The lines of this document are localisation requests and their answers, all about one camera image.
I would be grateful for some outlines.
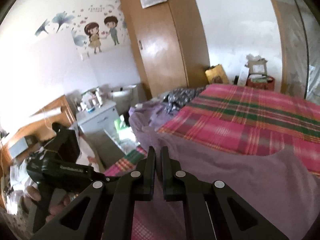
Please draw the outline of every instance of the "purple cloth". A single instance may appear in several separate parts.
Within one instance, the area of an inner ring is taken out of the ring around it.
[[[178,113],[177,111],[172,111],[167,113],[165,107],[168,103],[163,103],[159,101],[147,101],[142,104],[142,108],[131,107],[129,110],[129,115],[134,113],[141,113],[145,118],[145,121],[149,126],[158,130],[163,124],[171,120]]]
[[[150,114],[145,113],[133,113],[130,124],[145,150],[155,148],[158,176],[160,149],[168,146],[170,157],[184,171],[207,182],[223,180],[290,240],[303,238],[320,210],[320,180],[307,171],[292,149],[270,156],[232,155],[157,133],[149,125]],[[182,203],[165,202],[157,178],[153,201],[137,202],[135,213],[157,240],[186,238]]]

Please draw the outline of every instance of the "wardrobe handle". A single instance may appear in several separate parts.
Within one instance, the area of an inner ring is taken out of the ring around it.
[[[140,49],[140,50],[143,50],[141,40],[139,40],[138,43],[139,43],[139,49]]]

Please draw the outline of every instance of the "wooden wardrobe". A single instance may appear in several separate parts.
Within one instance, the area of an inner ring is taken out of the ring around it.
[[[120,1],[148,99],[208,84],[209,54],[196,0],[168,0],[145,9],[140,0]]]

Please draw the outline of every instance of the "cartoon girl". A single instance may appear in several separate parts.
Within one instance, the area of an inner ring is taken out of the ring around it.
[[[96,49],[99,48],[99,52],[101,52],[100,46],[100,37],[99,37],[99,24],[96,22],[88,23],[84,27],[84,32],[89,36],[89,47],[94,49],[94,53],[97,54]]]

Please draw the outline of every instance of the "cartoon boy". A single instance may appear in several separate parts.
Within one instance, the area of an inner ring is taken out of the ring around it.
[[[113,42],[115,43],[115,45],[117,45],[117,43],[119,44],[118,41],[118,31],[116,29],[117,25],[118,25],[118,19],[116,16],[108,16],[107,18],[104,19],[104,24],[110,28],[110,31],[107,35],[111,34],[111,38],[113,39]]]

